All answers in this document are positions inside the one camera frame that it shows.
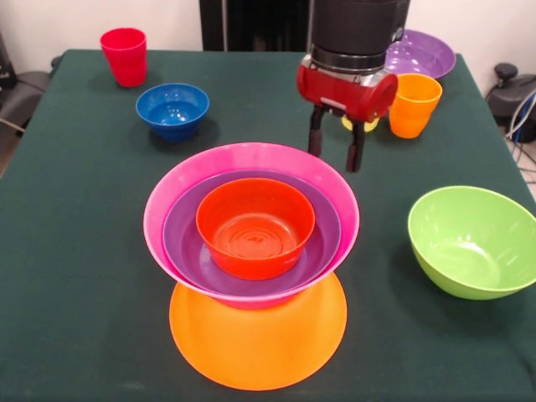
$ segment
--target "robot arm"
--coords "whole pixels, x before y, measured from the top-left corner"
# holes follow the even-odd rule
[[[312,45],[297,74],[301,95],[314,104],[309,152],[320,156],[326,111],[347,116],[353,142],[346,169],[357,172],[364,123],[385,116],[398,81],[384,69],[388,47],[404,34],[410,0],[312,0]]]

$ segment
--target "orange bowl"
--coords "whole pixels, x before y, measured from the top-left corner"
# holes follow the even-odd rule
[[[198,232],[214,263],[242,279],[270,279],[296,264],[315,226],[305,195],[269,178],[242,178],[201,201]]]

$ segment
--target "purple bowl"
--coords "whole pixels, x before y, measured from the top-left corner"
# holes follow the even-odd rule
[[[385,67],[394,74],[420,73],[441,78],[454,69],[456,55],[442,40],[406,29],[404,37],[391,44]]]
[[[247,281],[227,274],[213,263],[198,233],[195,214],[201,200],[219,185],[238,178],[273,178],[288,183],[301,191],[315,210],[315,228],[300,259],[276,278]],[[337,252],[341,223],[329,200],[311,184],[283,173],[251,170],[222,173],[189,189],[169,210],[162,234],[169,260],[192,285],[222,295],[267,296],[305,285],[319,276]]]

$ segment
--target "orange plate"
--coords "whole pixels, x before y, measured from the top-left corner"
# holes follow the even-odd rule
[[[335,274],[266,310],[227,307],[178,283],[169,309],[184,358],[216,383],[251,391],[283,388],[318,371],[343,339],[346,318]]]
[[[443,88],[423,74],[400,74],[399,89],[389,111],[391,131],[400,138],[416,138],[425,129]]]

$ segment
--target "blue bowl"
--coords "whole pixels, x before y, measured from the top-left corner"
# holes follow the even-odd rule
[[[195,134],[209,105],[197,86],[162,84],[140,95],[136,112],[164,140],[179,142]]]

